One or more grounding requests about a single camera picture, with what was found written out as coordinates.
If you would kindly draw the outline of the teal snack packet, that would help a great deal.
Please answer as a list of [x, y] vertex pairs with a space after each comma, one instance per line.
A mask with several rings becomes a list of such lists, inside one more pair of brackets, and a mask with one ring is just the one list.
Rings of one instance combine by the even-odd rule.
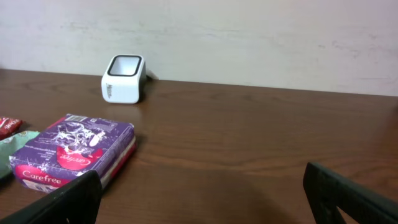
[[23, 131], [1, 140], [1, 179], [7, 177], [12, 172], [9, 156], [39, 134], [38, 131]]

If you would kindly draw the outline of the orange brown candy bar wrapper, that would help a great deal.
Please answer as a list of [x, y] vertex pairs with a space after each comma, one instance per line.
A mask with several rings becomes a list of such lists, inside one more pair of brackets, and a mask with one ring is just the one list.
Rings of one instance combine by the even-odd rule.
[[0, 121], [0, 140], [10, 137], [21, 127], [22, 124], [23, 121], [20, 119], [2, 116]]

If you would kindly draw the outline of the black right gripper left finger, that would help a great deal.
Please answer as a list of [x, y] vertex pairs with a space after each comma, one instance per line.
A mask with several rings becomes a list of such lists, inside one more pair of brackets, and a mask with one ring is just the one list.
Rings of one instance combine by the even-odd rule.
[[91, 170], [3, 218], [1, 224], [95, 223], [101, 196], [100, 177]]

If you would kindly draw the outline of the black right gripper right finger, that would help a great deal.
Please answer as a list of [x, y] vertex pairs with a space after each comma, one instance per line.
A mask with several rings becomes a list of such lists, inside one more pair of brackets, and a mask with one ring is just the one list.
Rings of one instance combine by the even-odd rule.
[[397, 203], [315, 162], [305, 168], [303, 188], [316, 223], [397, 223]]

